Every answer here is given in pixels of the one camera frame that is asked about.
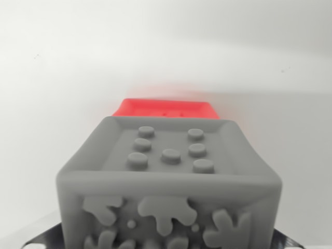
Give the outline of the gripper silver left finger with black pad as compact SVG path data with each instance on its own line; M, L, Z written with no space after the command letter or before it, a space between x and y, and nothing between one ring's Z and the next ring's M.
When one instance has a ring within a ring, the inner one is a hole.
M64 239L61 223L27 241L23 249L64 249Z

